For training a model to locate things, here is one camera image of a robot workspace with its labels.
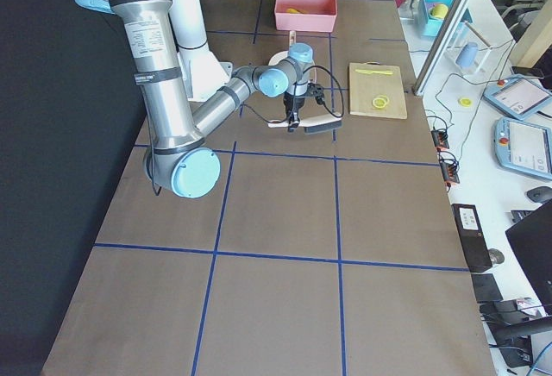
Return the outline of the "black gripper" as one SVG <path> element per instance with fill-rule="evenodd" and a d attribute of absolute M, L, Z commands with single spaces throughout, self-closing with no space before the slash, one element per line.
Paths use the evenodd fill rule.
<path fill-rule="evenodd" d="M 290 91 L 284 93 L 284 106 L 287 120 L 287 131 L 294 132 L 300 124 L 299 111 L 304 106 L 306 98 L 314 98 L 318 105 L 324 105 L 323 87 L 318 83 L 304 85 L 305 91 L 298 93 L 298 86 L 294 85 Z"/>

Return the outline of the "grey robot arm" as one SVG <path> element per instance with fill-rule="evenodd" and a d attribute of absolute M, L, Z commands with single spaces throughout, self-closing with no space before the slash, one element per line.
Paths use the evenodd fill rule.
<path fill-rule="evenodd" d="M 135 61 L 150 129 L 144 156 L 155 191 L 196 198 L 216 184 L 221 164 L 204 146 L 217 129 L 255 92 L 277 97 L 307 88 L 313 50 L 291 45 L 274 66 L 243 66 L 232 74 L 209 49 L 199 0 L 75 0 L 83 8 L 122 19 Z"/>

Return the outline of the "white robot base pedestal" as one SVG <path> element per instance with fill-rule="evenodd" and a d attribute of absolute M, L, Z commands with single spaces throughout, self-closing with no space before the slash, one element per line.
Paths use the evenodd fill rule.
<path fill-rule="evenodd" d="M 172 0 L 169 17 L 186 96 L 202 103 L 229 82 L 233 66 L 211 52 L 200 0 Z"/>

